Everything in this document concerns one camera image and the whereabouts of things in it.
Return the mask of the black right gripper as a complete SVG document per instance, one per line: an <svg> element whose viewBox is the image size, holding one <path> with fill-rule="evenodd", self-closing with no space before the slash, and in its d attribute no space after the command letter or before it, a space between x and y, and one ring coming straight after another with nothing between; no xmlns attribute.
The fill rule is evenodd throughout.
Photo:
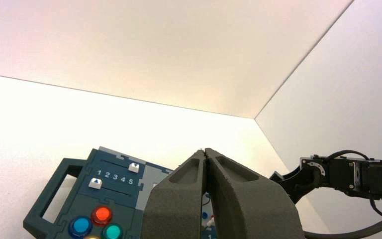
<svg viewBox="0 0 382 239"><path fill-rule="evenodd" d="M300 168L285 175L275 171L270 180L280 184L294 204L310 192L308 169L319 173L320 187L333 188L346 194L362 192L362 158L338 156L327 162L324 160L324 156L301 157Z"/></svg>

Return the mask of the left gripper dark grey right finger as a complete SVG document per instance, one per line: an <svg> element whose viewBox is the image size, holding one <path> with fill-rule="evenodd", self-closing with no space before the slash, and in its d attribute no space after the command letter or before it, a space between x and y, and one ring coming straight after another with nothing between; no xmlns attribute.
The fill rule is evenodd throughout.
<svg viewBox="0 0 382 239"><path fill-rule="evenodd" d="M219 239L302 239L295 204L276 182L206 148L207 191Z"/></svg>

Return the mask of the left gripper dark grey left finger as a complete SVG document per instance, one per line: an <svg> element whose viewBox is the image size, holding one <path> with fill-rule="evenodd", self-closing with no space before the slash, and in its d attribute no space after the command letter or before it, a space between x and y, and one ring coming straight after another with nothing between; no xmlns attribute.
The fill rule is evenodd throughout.
<svg viewBox="0 0 382 239"><path fill-rule="evenodd" d="M144 210L141 238L201 237L206 170L206 156L200 149L152 189Z"/></svg>

